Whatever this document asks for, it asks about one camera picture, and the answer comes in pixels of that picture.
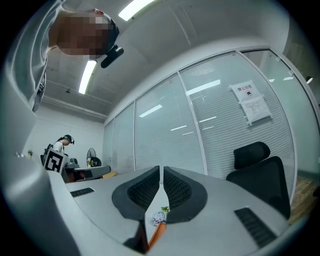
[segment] glass wall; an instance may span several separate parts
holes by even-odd
[[[135,101],[136,169],[173,166],[204,173],[195,123],[177,75]]]
[[[255,84],[271,113],[252,125],[230,88],[247,81]],[[159,165],[225,179],[235,170],[233,151],[254,142],[266,143],[270,156],[281,158],[291,196],[296,166],[287,117],[265,78],[233,51],[181,70],[117,115],[113,171]]]
[[[200,128],[208,175],[225,179],[234,171],[234,150],[264,142],[270,156],[281,158],[288,191],[293,188],[295,161],[287,118],[263,76],[240,54],[228,53],[180,72]],[[229,88],[252,81],[272,114],[248,124],[234,92]]]
[[[112,168],[112,138],[114,132],[114,119],[104,128],[103,147],[102,147],[102,164]]]
[[[134,104],[131,104],[114,119],[112,171],[125,174],[134,170]]]
[[[245,52],[266,76],[290,120],[297,149],[298,172],[319,179],[320,136],[316,116],[303,86],[287,65],[270,50]]]

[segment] chair backrest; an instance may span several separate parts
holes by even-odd
[[[233,151],[234,155],[234,168],[239,170],[256,164],[270,156],[269,147],[261,142],[255,142]]]
[[[228,174],[226,180],[239,185],[271,205],[287,219],[290,217],[290,200],[285,171],[278,156],[233,171]]]

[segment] wooden floor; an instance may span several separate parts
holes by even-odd
[[[301,218],[310,215],[311,210],[316,205],[316,197],[313,192],[318,185],[309,179],[297,177],[293,202],[291,204],[291,215],[288,220],[293,224]]]

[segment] paper notice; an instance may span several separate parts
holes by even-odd
[[[250,125],[254,121],[271,116],[269,108],[262,96],[243,101],[240,104]]]
[[[239,102],[262,96],[252,81],[241,82],[230,86]]]

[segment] small flower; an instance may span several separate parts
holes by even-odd
[[[159,223],[166,223],[167,220],[167,212],[157,211],[148,218],[149,223],[153,226],[157,226]]]

